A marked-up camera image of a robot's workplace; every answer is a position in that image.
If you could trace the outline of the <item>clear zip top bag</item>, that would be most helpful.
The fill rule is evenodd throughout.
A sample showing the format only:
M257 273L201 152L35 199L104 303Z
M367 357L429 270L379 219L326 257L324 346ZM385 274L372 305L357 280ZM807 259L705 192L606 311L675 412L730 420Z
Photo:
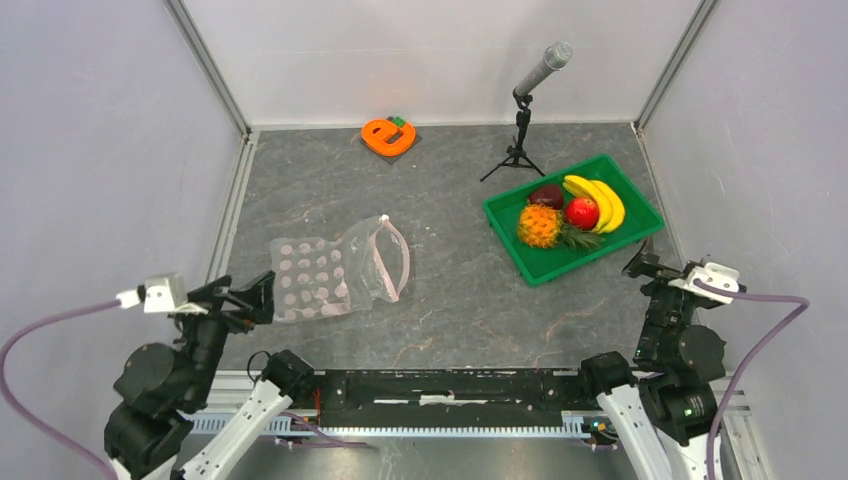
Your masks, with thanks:
M411 251L390 217L361 220L336 240L276 238L269 243L274 320L315 321L396 303L411 274Z

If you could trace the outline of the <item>green plastic tray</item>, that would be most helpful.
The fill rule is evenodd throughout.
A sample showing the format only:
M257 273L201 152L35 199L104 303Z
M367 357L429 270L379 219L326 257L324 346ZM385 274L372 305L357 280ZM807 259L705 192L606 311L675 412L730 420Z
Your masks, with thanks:
M541 186L561 185L568 174L589 180L601 180L608 184L623 201L626 209L623 224L616 231L605 234L600 247L591 251L581 251L565 245L549 249L534 248L520 242L516 230L519 213L526 204L527 197ZM494 195L482 202L482 210L490 227L530 286L549 282L602 256L635 244L665 227L662 215L618 163L607 154L591 157Z

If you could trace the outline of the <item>dark red fake fruit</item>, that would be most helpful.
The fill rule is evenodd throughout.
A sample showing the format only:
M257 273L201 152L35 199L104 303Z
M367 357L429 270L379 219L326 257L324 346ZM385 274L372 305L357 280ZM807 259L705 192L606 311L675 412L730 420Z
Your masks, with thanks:
M527 197L527 203L562 210L565 204L565 197L559 185L546 184L535 189Z

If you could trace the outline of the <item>black microphone tripod stand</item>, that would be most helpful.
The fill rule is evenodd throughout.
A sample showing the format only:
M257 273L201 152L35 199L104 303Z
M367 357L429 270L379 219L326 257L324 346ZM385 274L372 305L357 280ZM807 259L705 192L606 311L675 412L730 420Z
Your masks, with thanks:
M483 175L479 179L480 183L486 181L492 174L501 168L530 169L538 173L541 177L545 176L545 173L529 158L524 148L524 143L532 118L530 104L533 101L533 97L531 94L519 95L516 91L512 92L512 97L517 106L516 127L518 129L518 133L513 137L512 143L506 148L506 158Z

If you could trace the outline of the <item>yellow fake banana bunch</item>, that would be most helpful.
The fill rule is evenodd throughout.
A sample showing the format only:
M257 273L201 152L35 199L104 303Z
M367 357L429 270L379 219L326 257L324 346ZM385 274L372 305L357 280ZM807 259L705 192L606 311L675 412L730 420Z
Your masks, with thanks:
M587 179L577 175L566 175L563 188L575 197L594 200L600 209L600 219L589 232L608 234L617 230L626 218L626 208L618 194L601 180Z

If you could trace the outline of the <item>orange fake fruit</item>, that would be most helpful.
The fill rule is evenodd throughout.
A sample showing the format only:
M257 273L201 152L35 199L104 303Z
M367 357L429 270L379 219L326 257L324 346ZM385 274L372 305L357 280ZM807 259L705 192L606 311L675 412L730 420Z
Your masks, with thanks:
M593 251L603 243L598 234L568 224L560 210L541 204L524 206L518 217L516 234L522 244L537 249L566 246L580 251Z

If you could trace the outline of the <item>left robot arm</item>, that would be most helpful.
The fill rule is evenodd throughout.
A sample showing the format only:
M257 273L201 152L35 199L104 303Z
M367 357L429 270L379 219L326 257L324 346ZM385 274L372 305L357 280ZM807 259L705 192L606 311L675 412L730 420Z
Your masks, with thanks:
M228 337L272 322L274 281L266 271L235 288L224 275L189 290L169 273L118 295L123 308L166 315L180 335L137 348L113 384L121 401L105 426L104 448L117 478L225 479L274 418L312 399L313 367L289 350L274 353L229 422L200 453L176 464L194 428L190 415L208 406Z

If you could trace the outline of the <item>red fake strawberry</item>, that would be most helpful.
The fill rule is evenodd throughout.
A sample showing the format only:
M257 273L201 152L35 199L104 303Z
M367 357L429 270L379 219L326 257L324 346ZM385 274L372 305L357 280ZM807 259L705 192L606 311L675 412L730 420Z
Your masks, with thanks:
M575 197L564 207L563 215L570 225L582 231L591 231L600 219L600 209L590 198Z

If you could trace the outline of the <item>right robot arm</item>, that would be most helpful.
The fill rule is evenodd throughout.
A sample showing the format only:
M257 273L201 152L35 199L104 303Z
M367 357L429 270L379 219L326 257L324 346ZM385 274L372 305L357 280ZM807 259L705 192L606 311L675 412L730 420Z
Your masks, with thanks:
M723 378L725 341L693 321L697 309L721 306L697 289L697 262L678 270L661 263L646 239L623 267L630 278L647 277L649 300L631 359L617 351L582 361L577 392L601 408L640 479L720 479L721 419L712 382Z

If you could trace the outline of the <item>grey microphone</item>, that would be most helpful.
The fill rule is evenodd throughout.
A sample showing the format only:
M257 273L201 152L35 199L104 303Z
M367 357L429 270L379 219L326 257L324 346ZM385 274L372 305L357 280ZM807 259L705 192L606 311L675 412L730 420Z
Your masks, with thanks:
M572 46L567 42L556 42L543 53L541 60L513 89L515 97L525 97L532 93L553 73L562 70L571 60Z

